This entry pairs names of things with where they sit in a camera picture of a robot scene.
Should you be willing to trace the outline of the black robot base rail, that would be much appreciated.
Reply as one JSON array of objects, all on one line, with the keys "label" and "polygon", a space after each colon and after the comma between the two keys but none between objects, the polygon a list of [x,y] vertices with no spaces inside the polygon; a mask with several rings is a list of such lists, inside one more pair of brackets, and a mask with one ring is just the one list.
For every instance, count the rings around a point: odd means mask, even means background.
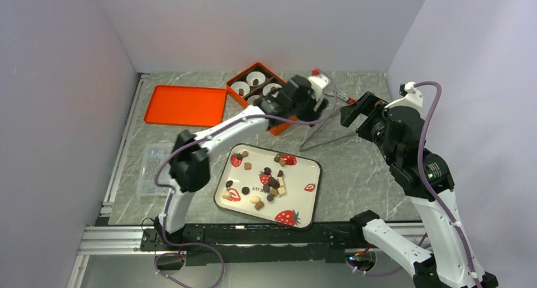
[{"label": "black robot base rail", "polygon": [[373,246],[354,236],[349,222],[313,222],[298,230],[276,223],[188,223],[167,244],[153,225],[142,230],[140,251],[179,253],[186,266],[212,263],[323,261],[342,263]]}]

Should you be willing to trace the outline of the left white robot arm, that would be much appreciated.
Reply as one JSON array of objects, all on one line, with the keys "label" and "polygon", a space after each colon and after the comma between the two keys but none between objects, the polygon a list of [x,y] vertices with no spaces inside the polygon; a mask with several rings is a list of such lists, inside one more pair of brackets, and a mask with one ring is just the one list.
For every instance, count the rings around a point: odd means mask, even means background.
[{"label": "left white robot arm", "polygon": [[313,126],[323,122],[322,113],[329,104],[324,93],[326,87],[337,89],[332,78],[324,72],[309,77],[295,75],[276,96],[261,96],[221,124],[196,133],[180,132],[165,161],[169,166],[170,181],[160,180],[163,168],[159,168],[154,179],[156,186],[168,189],[163,210],[155,221],[159,229],[157,242],[167,250],[181,244],[187,211],[194,194],[210,181],[213,157],[220,156],[245,138],[283,123]]}]

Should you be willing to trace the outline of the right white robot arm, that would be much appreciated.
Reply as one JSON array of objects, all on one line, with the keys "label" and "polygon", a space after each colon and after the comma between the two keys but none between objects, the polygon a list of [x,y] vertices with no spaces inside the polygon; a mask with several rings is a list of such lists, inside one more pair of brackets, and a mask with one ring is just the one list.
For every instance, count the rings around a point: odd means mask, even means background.
[{"label": "right white robot arm", "polygon": [[446,161],[424,148],[425,121],[419,107],[401,101],[389,104],[367,92],[340,114],[344,127],[365,116],[357,135],[378,148],[395,182],[418,211],[431,248],[413,244],[371,210],[350,220],[351,243],[381,249],[416,287],[498,287],[496,276],[483,270],[462,238],[453,177]]}]

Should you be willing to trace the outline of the orange box lid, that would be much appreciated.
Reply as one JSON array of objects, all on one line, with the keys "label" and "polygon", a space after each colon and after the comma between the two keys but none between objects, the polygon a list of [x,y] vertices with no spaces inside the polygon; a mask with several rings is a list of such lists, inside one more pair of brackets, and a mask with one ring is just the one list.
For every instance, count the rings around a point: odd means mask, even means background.
[{"label": "orange box lid", "polygon": [[149,100],[144,122],[213,127],[222,122],[226,95],[222,88],[157,85]]}]

